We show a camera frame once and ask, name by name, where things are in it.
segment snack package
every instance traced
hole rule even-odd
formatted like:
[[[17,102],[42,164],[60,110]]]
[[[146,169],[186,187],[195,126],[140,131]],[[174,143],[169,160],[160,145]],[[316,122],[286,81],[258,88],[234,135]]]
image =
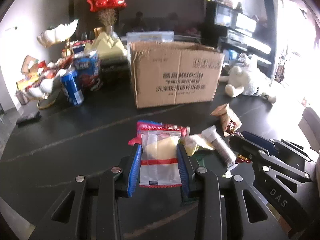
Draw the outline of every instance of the snack package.
[[[223,135],[229,136],[242,125],[240,119],[235,112],[230,108],[229,104],[218,106],[211,115],[219,116],[222,125]]]
[[[102,86],[100,79],[100,60],[97,51],[90,53],[79,52],[74,55],[72,63],[78,71],[78,79],[82,88],[89,88],[92,91]]]
[[[141,187],[180,187],[177,145],[179,130],[168,128],[142,129],[143,153],[140,166]]]
[[[201,134],[193,134],[181,138],[181,142],[186,149],[188,156],[192,156],[196,151],[207,149],[214,150],[214,147]]]
[[[220,158],[229,170],[236,162],[236,155],[217,133],[215,125],[202,131],[201,135],[206,138],[217,150]]]
[[[137,122],[137,136],[131,139],[128,142],[128,145],[133,146],[135,143],[141,143],[141,130],[142,129],[157,129],[157,128],[165,128],[168,130],[179,130],[181,131],[181,136],[188,136],[190,134],[190,127],[182,127],[173,124],[166,124],[166,123],[159,123],[153,121],[145,121],[145,120],[138,120]]]

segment blue gripper pad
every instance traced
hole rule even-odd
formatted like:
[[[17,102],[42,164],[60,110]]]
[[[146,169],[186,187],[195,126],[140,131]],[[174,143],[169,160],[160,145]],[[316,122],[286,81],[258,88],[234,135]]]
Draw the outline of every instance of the blue gripper pad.
[[[243,135],[244,139],[247,139],[248,141],[251,141],[254,144],[259,145],[262,148],[268,150],[270,155],[274,155],[274,156],[278,156],[279,155],[279,153],[275,149],[275,145],[273,144],[272,141],[269,141],[269,140],[267,140],[267,139],[265,139],[263,137],[255,135],[255,134],[250,133],[248,131],[243,131],[243,132],[241,132],[241,134]]]
[[[179,174],[180,174],[180,179],[181,179],[181,184],[182,184],[182,190],[183,193],[188,196],[189,195],[189,175],[187,172],[186,164],[184,163],[183,157],[182,157],[182,152],[177,147],[177,159],[178,159],[178,169],[179,169]]]
[[[141,145],[139,145],[137,148],[136,154],[134,156],[130,172],[129,172],[128,188],[127,188],[127,193],[129,197],[132,197],[132,194],[136,189],[138,175],[140,171],[140,165],[141,165],[141,153],[142,153],[142,147]]]

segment red foil decoration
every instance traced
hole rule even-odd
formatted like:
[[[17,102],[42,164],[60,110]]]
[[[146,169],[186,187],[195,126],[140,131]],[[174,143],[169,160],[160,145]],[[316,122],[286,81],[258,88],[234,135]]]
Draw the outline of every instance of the red foil decoration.
[[[102,9],[116,9],[126,7],[124,0],[87,0],[90,4],[90,11],[97,12]]]

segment cardboard box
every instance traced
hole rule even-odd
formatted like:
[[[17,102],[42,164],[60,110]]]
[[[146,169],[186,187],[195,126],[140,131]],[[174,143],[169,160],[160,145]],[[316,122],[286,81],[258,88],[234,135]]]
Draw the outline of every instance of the cardboard box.
[[[21,73],[28,75],[29,69],[36,63],[38,63],[38,60],[36,58],[27,55],[23,61]]]
[[[189,42],[131,43],[137,108],[211,101],[224,55]]]
[[[39,63],[36,63],[31,68],[29,68],[29,73],[37,73],[38,69],[39,69]]]

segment brown snack bag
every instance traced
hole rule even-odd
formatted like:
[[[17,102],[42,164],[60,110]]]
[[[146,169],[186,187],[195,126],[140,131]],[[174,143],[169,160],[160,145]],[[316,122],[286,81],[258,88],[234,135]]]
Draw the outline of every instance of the brown snack bag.
[[[238,130],[241,126],[241,121],[238,118],[238,116],[235,114],[235,112],[230,108],[229,104],[224,104],[221,106],[218,106],[211,115],[219,116],[220,122],[222,125],[223,135],[225,137],[229,136],[231,134],[230,129],[228,128],[228,125],[230,124],[230,121],[234,122],[236,125],[234,127],[234,130]]]

